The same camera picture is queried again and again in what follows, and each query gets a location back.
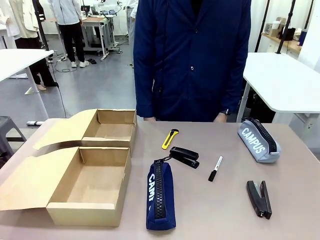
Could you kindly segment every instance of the black stapler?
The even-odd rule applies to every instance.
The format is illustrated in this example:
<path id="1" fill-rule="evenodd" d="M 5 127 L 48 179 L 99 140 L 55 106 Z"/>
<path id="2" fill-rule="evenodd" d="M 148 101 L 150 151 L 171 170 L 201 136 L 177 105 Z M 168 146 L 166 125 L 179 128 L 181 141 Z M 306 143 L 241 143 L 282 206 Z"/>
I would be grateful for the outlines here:
<path id="1" fill-rule="evenodd" d="M 254 181 L 248 181 L 246 183 L 246 190 L 256 215 L 260 218 L 265 217 L 266 219 L 270 219 L 272 211 L 266 182 L 262 181 L 260 189 L 258 189 Z"/>
<path id="2" fill-rule="evenodd" d="M 169 157 L 176 159 L 194 169 L 199 167 L 199 162 L 197 161 L 199 154 L 197 152 L 174 146 L 170 150 Z"/>

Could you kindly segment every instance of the white sneaker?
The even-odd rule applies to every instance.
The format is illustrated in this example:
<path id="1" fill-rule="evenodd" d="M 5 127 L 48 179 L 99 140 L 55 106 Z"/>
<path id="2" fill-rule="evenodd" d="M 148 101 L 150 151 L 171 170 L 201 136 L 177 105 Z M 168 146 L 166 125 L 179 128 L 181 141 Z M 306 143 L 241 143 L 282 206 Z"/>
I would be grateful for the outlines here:
<path id="1" fill-rule="evenodd" d="M 41 84 L 36 84 L 36 88 L 40 91 L 45 91 L 47 90 L 44 86 L 42 86 Z"/>
<path id="2" fill-rule="evenodd" d="M 85 68 L 86 66 L 89 66 L 89 62 L 88 61 L 83 61 L 83 62 L 81 61 L 80 64 L 79 64 L 80 68 Z"/>
<path id="3" fill-rule="evenodd" d="M 76 63 L 75 61 L 72 61 L 72 62 L 71 62 L 71 67 L 72 67 L 72 68 L 76 68 L 76 67 L 77 67 L 77 63 Z"/>

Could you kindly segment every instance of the wristwatch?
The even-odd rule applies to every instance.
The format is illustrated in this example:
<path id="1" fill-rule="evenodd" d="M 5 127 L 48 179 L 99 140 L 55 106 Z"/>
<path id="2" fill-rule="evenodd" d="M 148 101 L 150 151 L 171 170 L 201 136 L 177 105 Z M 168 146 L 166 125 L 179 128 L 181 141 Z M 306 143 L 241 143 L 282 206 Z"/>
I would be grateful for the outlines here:
<path id="1" fill-rule="evenodd" d="M 230 116 L 230 115 L 231 115 L 231 111 L 229 111 L 229 109 L 220 111 L 220 113 L 225 114 L 225 115 L 227 115 L 227 116 Z"/>

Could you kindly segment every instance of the pencil case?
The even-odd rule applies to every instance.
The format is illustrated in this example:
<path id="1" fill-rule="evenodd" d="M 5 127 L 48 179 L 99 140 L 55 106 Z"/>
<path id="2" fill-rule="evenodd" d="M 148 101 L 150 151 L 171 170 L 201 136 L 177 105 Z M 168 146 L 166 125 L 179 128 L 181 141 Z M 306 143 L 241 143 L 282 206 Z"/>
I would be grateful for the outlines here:
<path id="1" fill-rule="evenodd" d="M 163 231 L 176 227 L 174 181 L 171 167 L 155 160 L 147 176 L 146 228 Z"/>
<path id="2" fill-rule="evenodd" d="M 238 135 L 258 163 L 274 163 L 280 157 L 279 144 L 257 119 L 246 119 Z"/>

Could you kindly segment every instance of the hand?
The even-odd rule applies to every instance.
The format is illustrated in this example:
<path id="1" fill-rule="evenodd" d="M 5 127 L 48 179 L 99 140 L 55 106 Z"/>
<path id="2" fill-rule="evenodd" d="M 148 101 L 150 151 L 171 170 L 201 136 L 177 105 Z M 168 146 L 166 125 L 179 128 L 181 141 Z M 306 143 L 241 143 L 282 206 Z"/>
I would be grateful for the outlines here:
<path id="1" fill-rule="evenodd" d="M 157 121 L 154 116 L 153 117 L 144 117 L 143 120 L 146 122 L 156 122 Z"/>
<path id="2" fill-rule="evenodd" d="M 222 112 L 219 112 L 218 116 L 216 116 L 215 120 L 213 121 L 214 123 L 226 123 L 227 122 L 227 115 L 225 115 Z"/>

